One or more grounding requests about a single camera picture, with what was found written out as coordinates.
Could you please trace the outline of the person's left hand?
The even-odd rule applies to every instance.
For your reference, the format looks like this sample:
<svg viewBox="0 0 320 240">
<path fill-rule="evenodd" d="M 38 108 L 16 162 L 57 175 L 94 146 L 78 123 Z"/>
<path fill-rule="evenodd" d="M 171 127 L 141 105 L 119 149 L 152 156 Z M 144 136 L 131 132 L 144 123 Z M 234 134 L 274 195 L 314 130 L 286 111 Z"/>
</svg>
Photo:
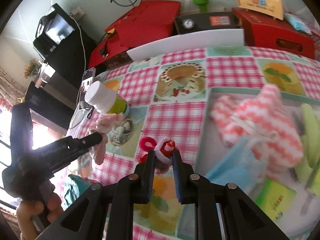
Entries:
<svg viewBox="0 0 320 240">
<path fill-rule="evenodd" d="M 52 192 L 52 195 L 47 202 L 47 209 L 49 210 L 47 219 L 50 223 L 53 223 L 54 220 L 63 213 L 61 199 L 54 192 Z M 23 200 L 20 202 L 16 210 L 16 216 L 21 231 L 21 239 L 33 240 L 37 238 L 38 233 L 33 224 L 32 217 L 43 213 L 43 211 L 44 205 L 40 201 Z"/>
</svg>

